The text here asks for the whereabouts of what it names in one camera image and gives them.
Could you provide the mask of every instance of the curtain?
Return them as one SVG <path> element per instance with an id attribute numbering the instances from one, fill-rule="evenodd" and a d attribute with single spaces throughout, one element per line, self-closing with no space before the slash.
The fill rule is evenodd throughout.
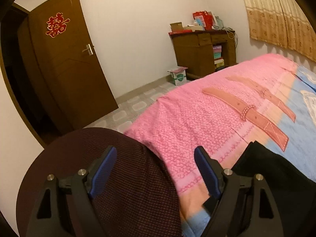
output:
<path id="1" fill-rule="evenodd" d="M 250 37 L 316 61 L 316 34 L 295 0 L 244 0 Z"/>

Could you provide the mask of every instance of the bed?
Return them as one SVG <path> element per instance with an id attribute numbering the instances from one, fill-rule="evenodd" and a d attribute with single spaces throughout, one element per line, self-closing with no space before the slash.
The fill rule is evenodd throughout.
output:
<path id="1" fill-rule="evenodd" d="M 210 216 L 193 151 L 203 146 L 232 168 L 251 141 L 316 181 L 316 75 L 266 54 L 180 86 L 160 97 L 125 132 L 167 166 L 180 199 L 183 235 L 200 236 Z"/>

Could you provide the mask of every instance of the tiled floor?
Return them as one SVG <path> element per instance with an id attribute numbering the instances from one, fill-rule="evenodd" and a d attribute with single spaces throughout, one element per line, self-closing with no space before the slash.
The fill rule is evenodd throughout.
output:
<path id="1" fill-rule="evenodd" d="M 152 105 L 160 96 L 175 89 L 171 83 L 165 83 L 150 89 L 118 105 L 118 109 L 98 119 L 87 127 L 105 127 L 123 133 L 136 118 Z"/>

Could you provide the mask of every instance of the dark red textured fabric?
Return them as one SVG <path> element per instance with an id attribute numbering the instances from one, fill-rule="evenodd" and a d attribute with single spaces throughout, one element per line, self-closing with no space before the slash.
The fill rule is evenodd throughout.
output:
<path id="1" fill-rule="evenodd" d="M 118 157 L 105 191 L 93 206 L 109 236 L 181 236 L 179 198 L 165 165 L 138 141 L 116 131 L 87 128 L 49 145 L 25 175 L 17 199 L 17 224 L 25 236 L 38 191 L 48 174 L 73 175 L 100 157 L 108 145 Z M 76 235 L 83 236 L 71 196 L 67 198 Z"/>

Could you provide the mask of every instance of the pink blanket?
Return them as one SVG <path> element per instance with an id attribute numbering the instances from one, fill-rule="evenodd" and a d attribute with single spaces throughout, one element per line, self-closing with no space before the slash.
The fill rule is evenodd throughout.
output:
<path id="1" fill-rule="evenodd" d="M 256 90 L 230 78 L 250 79 L 286 102 L 287 85 L 294 81 L 295 76 L 291 72 L 296 69 L 296 63 L 275 54 L 245 61 L 160 97 L 125 132 L 165 162 L 177 188 L 185 219 L 198 213 L 208 198 L 193 158 L 197 146 L 203 146 L 211 158 L 227 168 L 234 165 L 250 141 L 258 140 L 264 144 L 269 139 L 266 133 L 243 119 L 232 106 L 202 90 L 213 87 L 229 93 L 252 105 L 251 108 L 256 108 L 271 122 L 277 122 L 282 110 Z"/>

